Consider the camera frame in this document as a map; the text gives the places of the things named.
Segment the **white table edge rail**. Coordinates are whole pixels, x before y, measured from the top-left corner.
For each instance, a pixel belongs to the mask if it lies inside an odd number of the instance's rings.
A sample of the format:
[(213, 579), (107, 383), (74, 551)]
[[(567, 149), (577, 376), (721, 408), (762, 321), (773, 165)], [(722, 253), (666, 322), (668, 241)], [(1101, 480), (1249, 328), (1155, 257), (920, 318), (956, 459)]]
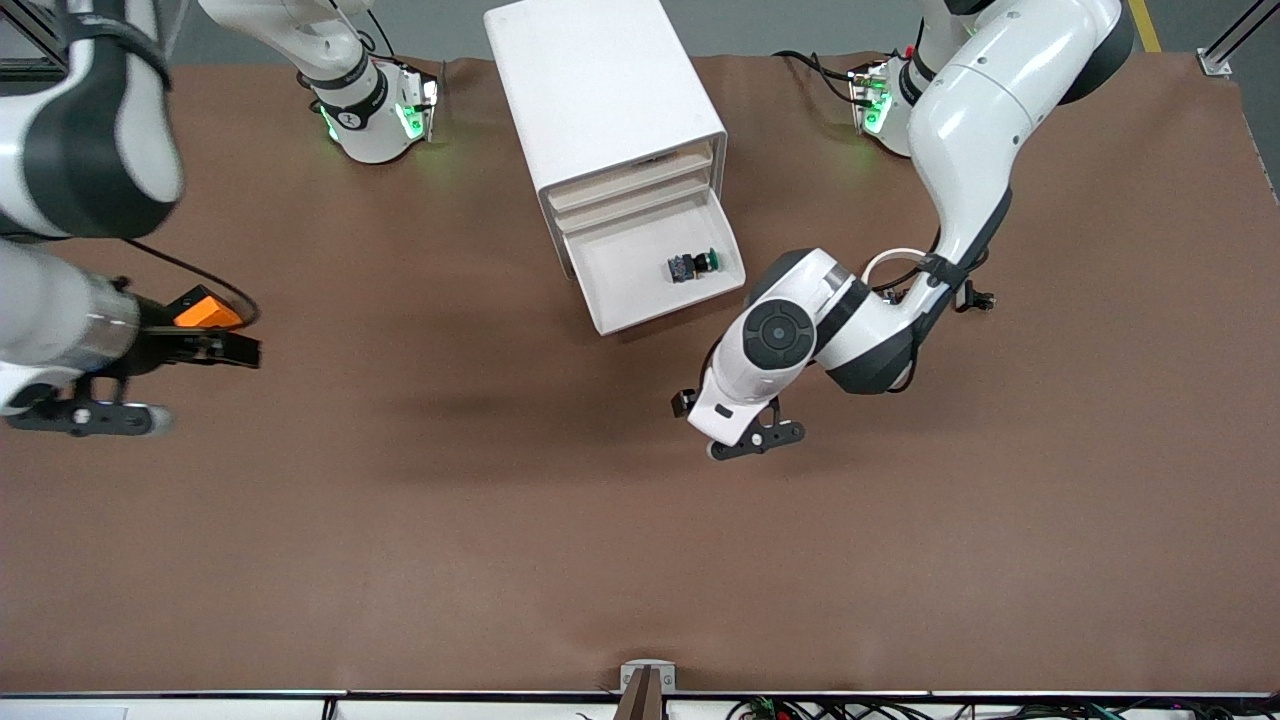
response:
[[(0, 720), (612, 720), (618, 691), (0, 693)], [(666, 720), (1280, 720), (1262, 693), (678, 691)]]

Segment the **orange block with hole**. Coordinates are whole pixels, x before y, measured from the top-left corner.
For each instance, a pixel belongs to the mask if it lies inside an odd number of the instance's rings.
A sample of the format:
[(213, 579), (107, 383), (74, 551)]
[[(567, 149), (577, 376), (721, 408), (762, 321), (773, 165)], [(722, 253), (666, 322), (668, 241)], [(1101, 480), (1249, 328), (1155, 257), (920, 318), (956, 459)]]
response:
[(228, 301), (205, 284), (187, 291), (168, 304), (166, 309), (173, 315), (173, 324), (179, 328), (238, 328), (244, 322)]

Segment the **grey metal bracket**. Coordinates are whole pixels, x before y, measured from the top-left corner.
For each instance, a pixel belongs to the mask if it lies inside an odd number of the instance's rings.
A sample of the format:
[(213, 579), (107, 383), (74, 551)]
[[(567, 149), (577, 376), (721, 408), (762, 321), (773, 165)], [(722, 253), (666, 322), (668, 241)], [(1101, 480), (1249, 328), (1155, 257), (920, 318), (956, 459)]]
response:
[(646, 667), (655, 670), (655, 684), (662, 694), (673, 694), (677, 691), (676, 665), (663, 659), (634, 659), (620, 666), (620, 693), (625, 693), (632, 675)]

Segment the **brown table cover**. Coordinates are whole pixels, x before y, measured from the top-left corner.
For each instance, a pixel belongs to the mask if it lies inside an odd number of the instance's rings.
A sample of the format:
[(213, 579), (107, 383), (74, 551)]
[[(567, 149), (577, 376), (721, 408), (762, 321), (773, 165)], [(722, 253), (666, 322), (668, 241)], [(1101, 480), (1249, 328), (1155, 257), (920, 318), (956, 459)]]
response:
[(151, 238), (262, 305), (157, 438), (0, 424), (0, 691), (1280, 691), (1280, 205), (1242, 91), (1139, 54), (1018, 158), (901, 395), (672, 418), (742, 293), (602, 337), (495, 67), (385, 167), (280, 65), (175, 70)]

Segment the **green push button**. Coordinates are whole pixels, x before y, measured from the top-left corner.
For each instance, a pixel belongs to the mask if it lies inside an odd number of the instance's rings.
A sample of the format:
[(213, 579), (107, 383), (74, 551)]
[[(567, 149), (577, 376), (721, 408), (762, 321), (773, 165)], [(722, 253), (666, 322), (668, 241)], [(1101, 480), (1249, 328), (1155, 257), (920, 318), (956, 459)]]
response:
[(721, 256), (714, 249), (699, 254), (685, 252), (668, 258), (667, 269), (671, 282), (681, 284), (719, 272)]

